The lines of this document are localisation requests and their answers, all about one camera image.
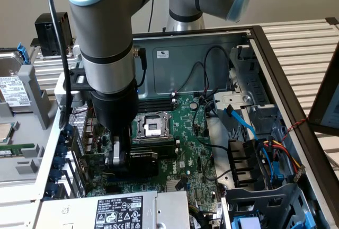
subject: white slatted surface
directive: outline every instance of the white slatted surface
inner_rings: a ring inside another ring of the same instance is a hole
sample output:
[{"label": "white slatted surface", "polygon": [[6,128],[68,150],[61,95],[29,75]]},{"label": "white slatted surface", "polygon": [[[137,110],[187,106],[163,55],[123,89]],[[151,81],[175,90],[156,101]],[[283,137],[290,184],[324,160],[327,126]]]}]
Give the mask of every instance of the white slatted surface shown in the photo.
[{"label": "white slatted surface", "polygon": [[[325,20],[262,24],[263,30],[306,115],[309,114],[339,41],[339,29]],[[339,164],[339,137],[316,133]],[[339,177],[339,168],[334,166]]]}]

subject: green circuit board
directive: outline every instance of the green circuit board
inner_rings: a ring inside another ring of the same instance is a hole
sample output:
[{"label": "green circuit board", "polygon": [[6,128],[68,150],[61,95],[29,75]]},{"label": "green circuit board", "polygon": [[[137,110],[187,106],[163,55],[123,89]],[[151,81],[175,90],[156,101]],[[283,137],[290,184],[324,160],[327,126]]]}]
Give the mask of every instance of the green circuit board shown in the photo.
[{"label": "green circuit board", "polygon": [[[180,147],[178,148],[177,159],[163,159],[159,160],[159,175],[149,179],[138,181],[116,182],[109,174],[103,174],[96,166],[97,148],[93,147],[90,155],[86,155],[89,167],[93,171],[92,188],[87,193],[91,196],[104,196],[113,193],[131,193],[141,191],[176,191],[174,186],[179,182],[182,175],[188,178],[187,193],[188,201],[191,204],[197,205],[201,210],[210,212],[216,211],[217,196],[215,199],[211,198],[211,193],[214,191],[218,195],[215,182],[207,181],[202,172],[198,171],[198,157],[201,159],[201,165],[204,166],[211,155],[211,149],[204,147],[197,141],[195,133],[193,132],[193,116],[194,111],[190,110],[190,102],[198,101],[198,98],[193,98],[192,95],[180,96],[176,102],[176,109],[168,111],[171,115],[171,134],[179,136]],[[153,113],[144,113],[139,115],[148,115]],[[209,142],[209,137],[202,137],[205,129],[205,119],[203,107],[197,113],[195,124],[200,125],[199,138],[204,142]],[[136,120],[132,124],[133,135],[136,131]],[[112,147],[109,139],[109,134],[105,129],[97,131],[101,138],[105,139],[101,153],[108,152]],[[210,165],[206,174],[214,177],[215,169]]]}]

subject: warning label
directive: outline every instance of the warning label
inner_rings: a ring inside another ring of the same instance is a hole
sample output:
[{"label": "warning label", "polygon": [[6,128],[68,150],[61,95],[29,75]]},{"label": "warning label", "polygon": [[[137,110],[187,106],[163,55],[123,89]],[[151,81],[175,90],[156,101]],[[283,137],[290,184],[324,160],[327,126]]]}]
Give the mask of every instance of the warning label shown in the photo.
[{"label": "warning label", "polygon": [[0,77],[0,90],[10,107],[31,105],[19,77]]},{"label": "warning label", "polygon": [[94,229],[142,229],[142,196],[97,202]]}]

